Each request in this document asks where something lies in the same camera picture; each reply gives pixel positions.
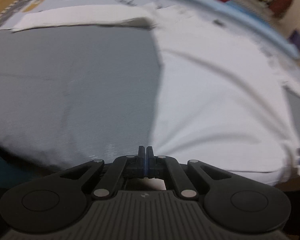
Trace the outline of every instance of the teal fabric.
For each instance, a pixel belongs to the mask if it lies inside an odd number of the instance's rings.
[[[11,188],[18,184],[30,181],[36,176],[29,171],[23,171],[8,164],[0,157],[0,187]]]

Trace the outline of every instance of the white cloth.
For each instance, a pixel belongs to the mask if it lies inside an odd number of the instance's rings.
[[[78,7],[27,14],[13,31],[84,24],[152,27],[162,65],[151,135],[155,154],[180,163],[198,159],[247,177],[256,173],[256,180],[268,184],[289,177],[300,141],[280,81],[258,45],[180,6]],[[270,173],[278,177],[269,179]]]
[[[153,24],[153,19],[150,13],[140,7],[83,5],[27,13],[13,27],[12,31],[18,32],[39,27],[93,24],[149,27]]]

